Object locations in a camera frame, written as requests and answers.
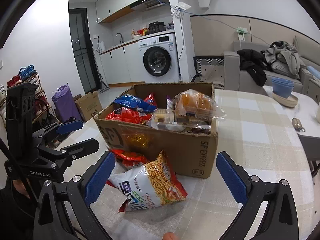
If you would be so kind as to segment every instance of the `blue snack bag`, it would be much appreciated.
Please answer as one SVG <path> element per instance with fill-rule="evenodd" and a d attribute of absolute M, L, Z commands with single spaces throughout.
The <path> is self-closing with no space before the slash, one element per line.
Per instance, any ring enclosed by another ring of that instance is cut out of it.
<path fill-rule="evenodd" d="M 150 105 L 142 99 L 129 94 L 120 96 L 119 98 L 116 98 L 113 102 L 143 113 L 152 113 L 157 108 L 156 106 Z"/>

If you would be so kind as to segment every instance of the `gray sofa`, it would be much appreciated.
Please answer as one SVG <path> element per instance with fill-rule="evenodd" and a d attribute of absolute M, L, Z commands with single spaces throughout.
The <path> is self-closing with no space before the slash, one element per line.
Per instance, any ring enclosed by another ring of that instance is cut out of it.
<path fill-rule="evenodd" d="M 298 49 L 299 55 L 301 55 L 302 60 L 306 65 L 311 65 L 320 71 L 320 48 L 316 47 L 314 44 L 310 43 L 308 40 L 304 40 L 301 37 L 295 37 L 293 41 L 294 45 Z M 255 94 L 265 95 L 265 91 L 262 87 L 258 86 L 252 77 L 245 70 L 240 70 L 240 57 L 237 51 L 240 49 L 254 49 L 256 51 L 268 49 L 269 46 L 258 44 L 254 42 L 234 41 L 233 51 L 225 51 L 223 53 L 224 64 L 225 64 L 225 80 L 224 89 L 243 91 Z M 313 78 L 312 74 L 306 69 L 301 68 L 299 71 L 300 80 L 290 78 L 288 76 L 283 76 L 275 72 L 265 71 L 267 76 L 267 81 L 265 85 L 272 86 L 271 79 L 273 77 L 280 77 L 284 79 L 291 80 L 294 82 L 293 91 L 307 94 L 309 87 L 309 80 Z"/>

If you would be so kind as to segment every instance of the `faucet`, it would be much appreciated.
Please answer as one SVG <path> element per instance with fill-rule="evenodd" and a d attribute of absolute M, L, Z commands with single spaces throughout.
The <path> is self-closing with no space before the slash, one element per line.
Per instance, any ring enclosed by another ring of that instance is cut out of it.
<path fill-rule="evenodd" d="M 121 43 L 124 43 L 122 34 L 121 34 L 121 33 L 117 33 L 116 36 L 118 36 L 118 34 L 121 35 L 120 44 L 121 44 Z"/>

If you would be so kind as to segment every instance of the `blue shoe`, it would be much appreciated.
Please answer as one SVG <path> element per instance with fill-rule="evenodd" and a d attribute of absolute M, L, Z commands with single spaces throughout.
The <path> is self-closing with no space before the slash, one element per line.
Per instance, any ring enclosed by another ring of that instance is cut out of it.
<path fill-rule="evenodd" d="M 28 72 L 29 76 L 33 76 L 37 73 L 37 71 L 35 70 L 35 67 L 33 65 L 29 65 L 27 67 L 27 72 Z"/>
<path fill-rule="evenodd" d="M 26 81 L 30 75 L 25 67 L 22 67 L 19 71 L 19 75 L 21 77 L 22 82 Z"/>

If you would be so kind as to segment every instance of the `washing machine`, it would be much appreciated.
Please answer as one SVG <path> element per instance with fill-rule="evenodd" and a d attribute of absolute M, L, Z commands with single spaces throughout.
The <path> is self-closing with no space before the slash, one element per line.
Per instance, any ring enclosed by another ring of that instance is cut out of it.
<path fill-rule="evenodd" d="M 179 81 L 179 61 L 174 33 L 138 41 L 141 75 L 146 83 Z"/>

